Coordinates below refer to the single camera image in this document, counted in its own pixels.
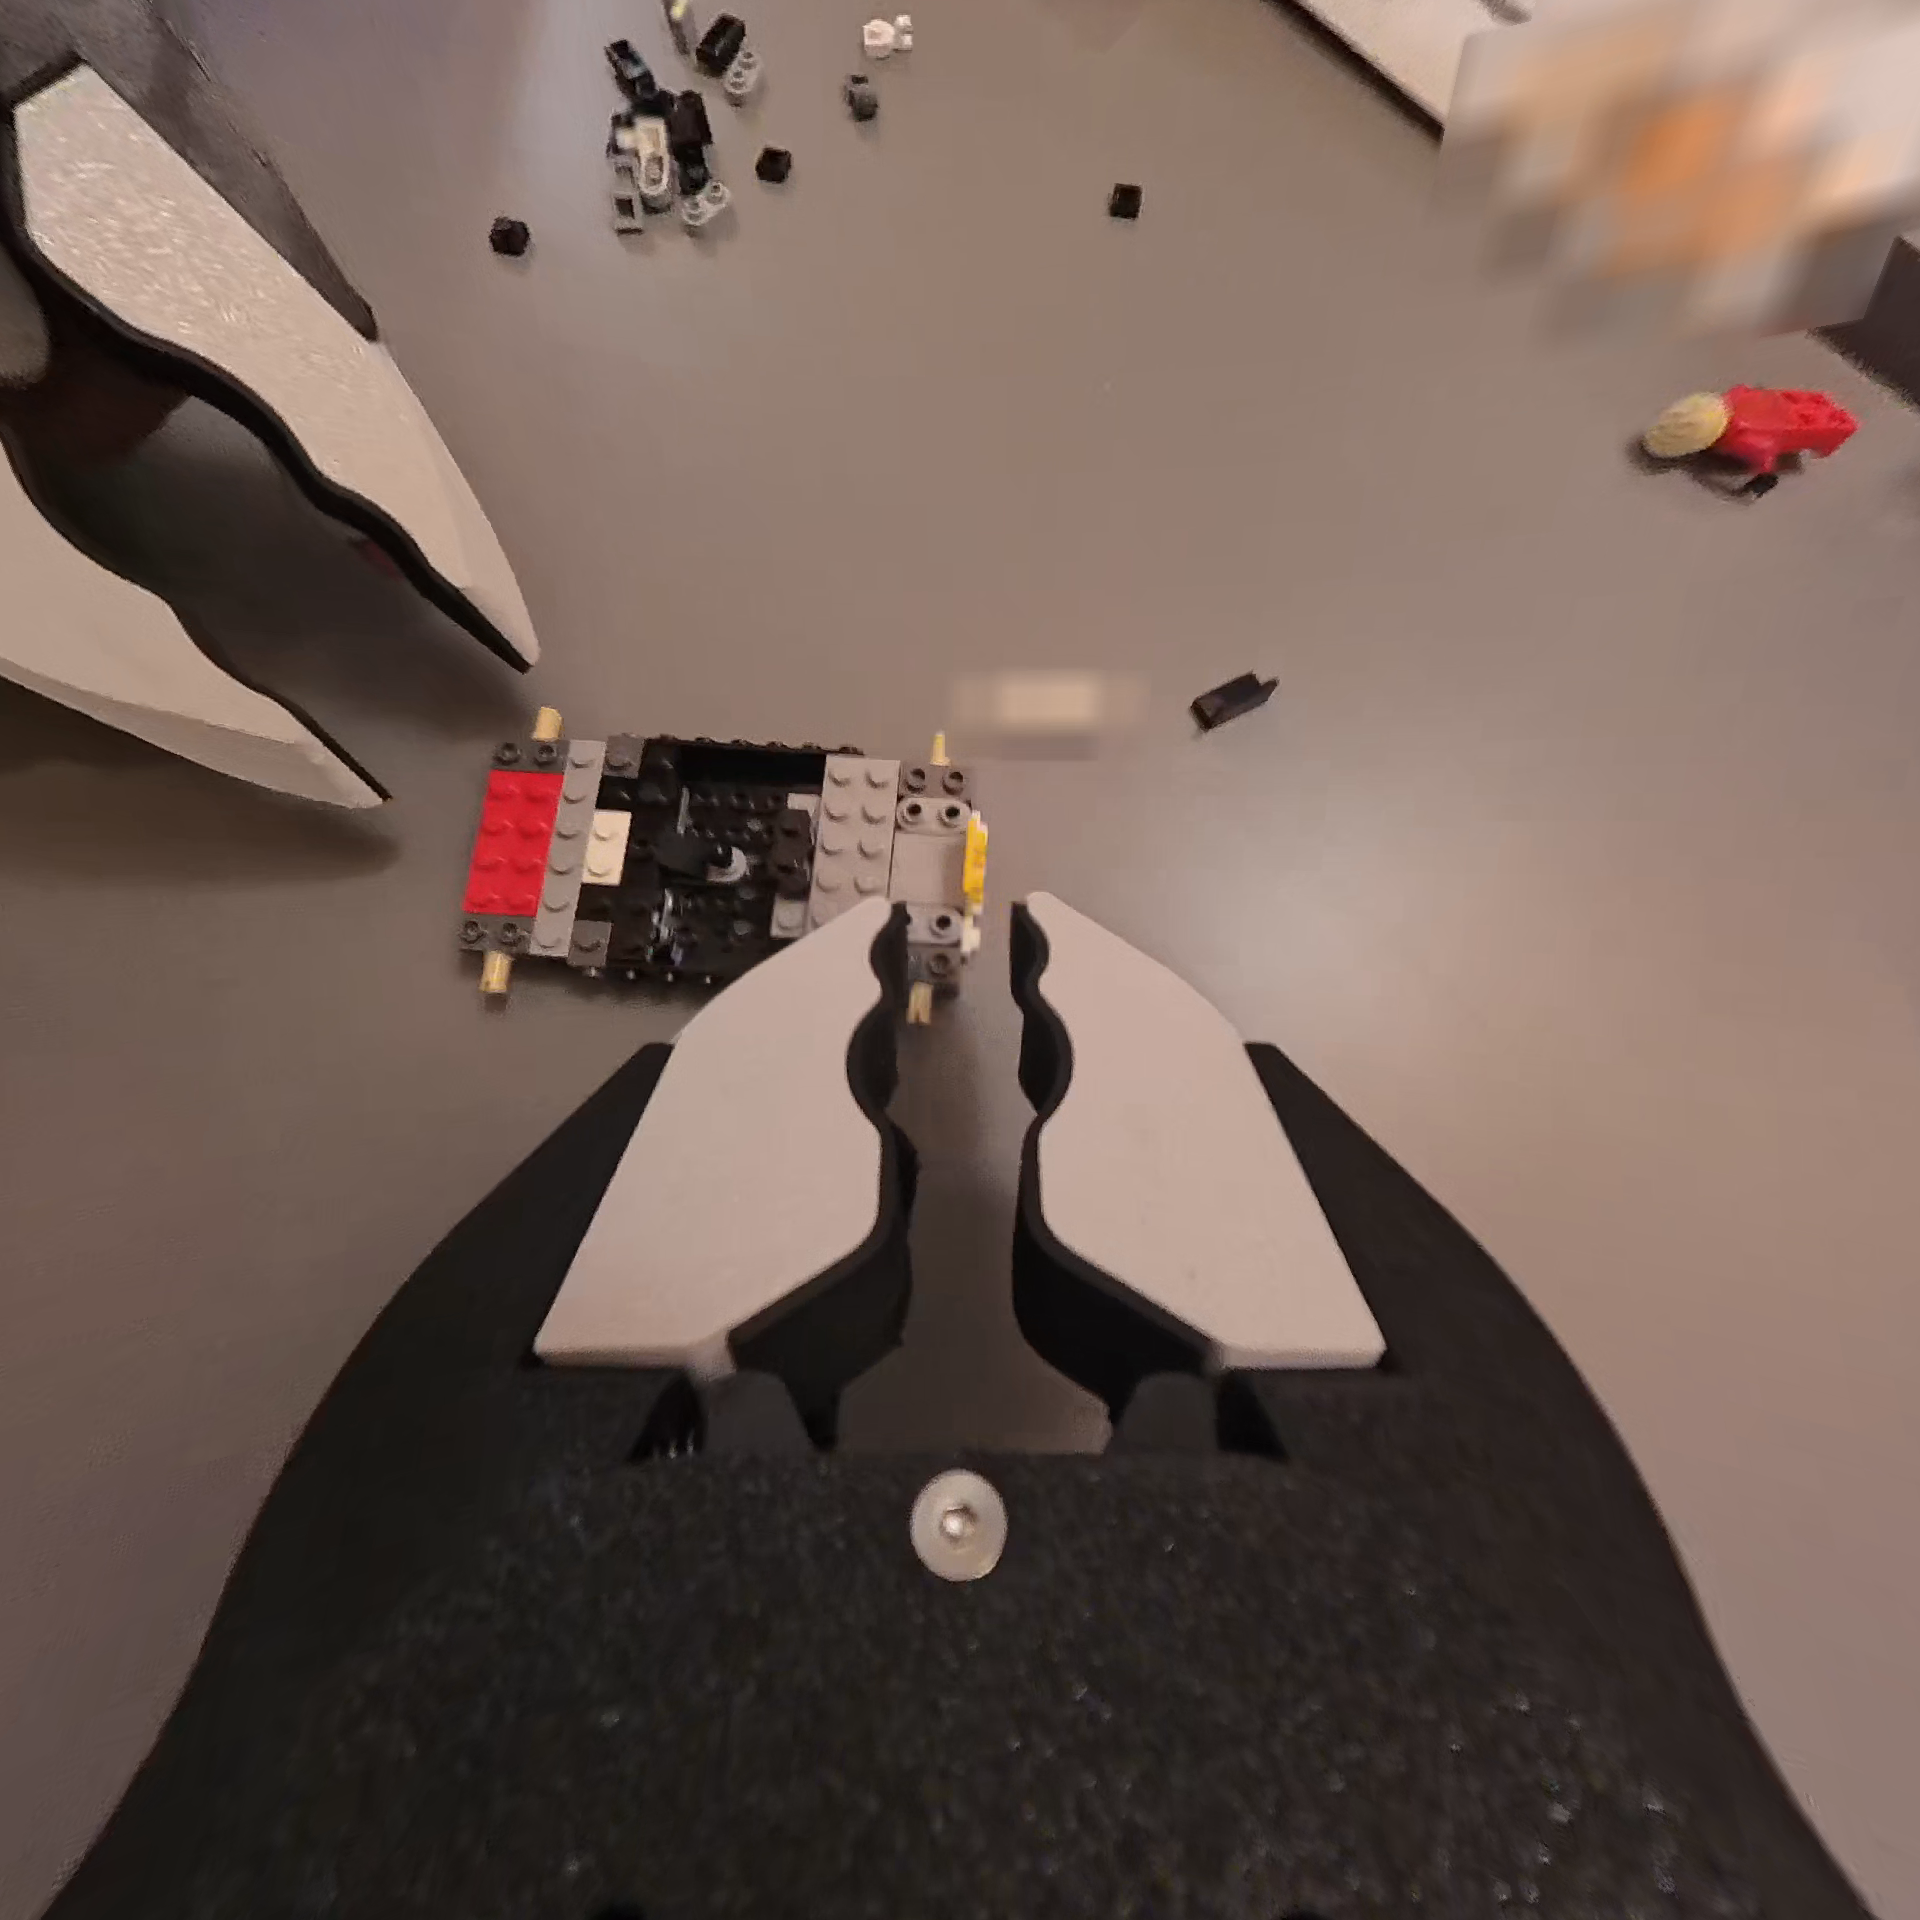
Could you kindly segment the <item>scattered small brick pieces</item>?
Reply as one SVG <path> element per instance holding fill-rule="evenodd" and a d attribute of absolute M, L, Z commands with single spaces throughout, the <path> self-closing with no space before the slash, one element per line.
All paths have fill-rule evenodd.
<path fill-rule="evenodd" d="M 693 4 L 661 4 L 668 36 L 678 58 L 718 80 L 733 108 L 751 101 L 761 85 L 764 61 L 751 44 L 747 21 L 739 12 L 714 15 L 698 35 Z M 911 15 L 876 15 L 860 28 L 860 66 L 842 88 L 849 120 L 869 125 L 878 117 L 878 90 L 869 71 L 887 58 L 914 49 Z M 707 96 L 698 88 L 669 88 L 630 40 L 613 40 L 604 49 L 607 74 L 622 108 L 607 120 L 607 191 L 614 235 L 642 235 L 646 218 L 675 216 L 690 233 L 699 233 L 732 211 L 724 179 L 714 171 L 714 122 Z M 761 147 L 754 179 L 764 186 L 786 186 L 793 154 Z M 1108 195 L 1108 218 L 1137 223 L 1145 204 L 1139 183 L 1116 183 Z M 513 216 L 497 216 L 487 229 L 493 256 L 523 259 L 532 250 L 532 229 Z"/>

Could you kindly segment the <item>toy brick car chassis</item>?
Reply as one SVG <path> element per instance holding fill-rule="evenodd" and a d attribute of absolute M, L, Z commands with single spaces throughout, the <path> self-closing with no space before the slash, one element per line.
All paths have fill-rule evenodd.
<path fill-rule="evenodd" d="M 889 898 L 897 831 L 980 811 L 947 733 L 921 756 L 715 736 L 564 732 L 542 709 L 489 756 L 457 946 L 484 999 L 527 967 L 721 989 L 866 904 L 906 913 L 902 1011 L 957 994 L 986 908 Z"/>

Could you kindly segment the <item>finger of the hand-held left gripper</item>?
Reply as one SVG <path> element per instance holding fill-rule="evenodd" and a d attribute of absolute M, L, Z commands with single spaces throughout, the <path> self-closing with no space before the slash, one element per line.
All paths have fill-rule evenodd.
<path fill-rule="evenodd" d="M 204 376 L 319 505 L 519 668 L 532 617 L 493 525 L 385 344 L 349 324 L 190 161 L 81 64 L 14 109 L 21 227 L 131 345 Z"/>
<path fill-rule="evenodd" d="M 169 436 L 107 464 L 5 436 L 5 681 L 218 777 L 382 809 L 388 788 L 237 633 L 286 585 L 294 509 L 263 468 Z"/>

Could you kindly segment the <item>grey desk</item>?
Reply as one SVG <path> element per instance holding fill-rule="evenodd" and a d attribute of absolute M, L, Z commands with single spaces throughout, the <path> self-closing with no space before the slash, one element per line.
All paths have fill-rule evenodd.
<path fill-rule="evenodd" d="M 1005 1299 L 1003 913 L 1047 889 L 1524 1290 L 1821 1837 L 1915 1916 L 1915 412 L 1812 341 L 1550 335 L 1282 4 L 907 4 L 869 128 L 869 8 L 740 4 L 733 220 L 634 248 L 604 44 L 666 64 L 653 4 L 177 12 L 543 651 L 516 676 L 290 487 L 237 633 L 390 804 L 5 689 L 5 1916 L 129 1786 L 371 1320 L 684 1020 L 542 969 L 484 1005 L 447 923 L 489 740 L 553 704 L 907 754 L 1013 665 L 1142 703 L 980 780 L 990 940 L 902 1076 L 917 1292 L 850 1445 L 1098 1437 Z M 1859 433 L 1764 497 L 1636 453 L 1730 386 Z M 1275 695 L 1202 733 L 1241 673 Z"/>

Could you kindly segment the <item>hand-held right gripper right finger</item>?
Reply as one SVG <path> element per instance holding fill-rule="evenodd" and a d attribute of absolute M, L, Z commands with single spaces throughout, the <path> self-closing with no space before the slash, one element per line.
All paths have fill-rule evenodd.
<path fill-rule="evenodd" d="M 1055 893 L 1014 908 L 1011 979 L 1025 1343 L 1116 1421 L 1162 1377 L 1371 1373 L 1386 1333 L 1239 1028 Z"/>

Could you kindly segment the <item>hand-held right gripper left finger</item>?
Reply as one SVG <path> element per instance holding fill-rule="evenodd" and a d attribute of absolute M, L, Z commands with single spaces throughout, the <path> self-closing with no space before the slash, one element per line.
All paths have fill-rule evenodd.
<path fill-rule="evenodd" d="M 900 1345 L 919 1154 L 891 1119 L 906 909 L 850 908 L 662 1057 L 535 1333 L 543 1370 L 781 1386 L 814 1445 Z"/>

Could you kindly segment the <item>red toy part with wheel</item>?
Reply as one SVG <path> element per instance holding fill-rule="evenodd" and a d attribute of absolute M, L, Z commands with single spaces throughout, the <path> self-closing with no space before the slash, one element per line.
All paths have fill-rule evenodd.
<path fill-rule="evenodd" d="M 1668 402 L 1639 434 L 1636 453 L 1692 468 L 1730 497 L 1764 497 L 1857 433 L 1859 418 L 1825 392 L 1730 386 Z"/>

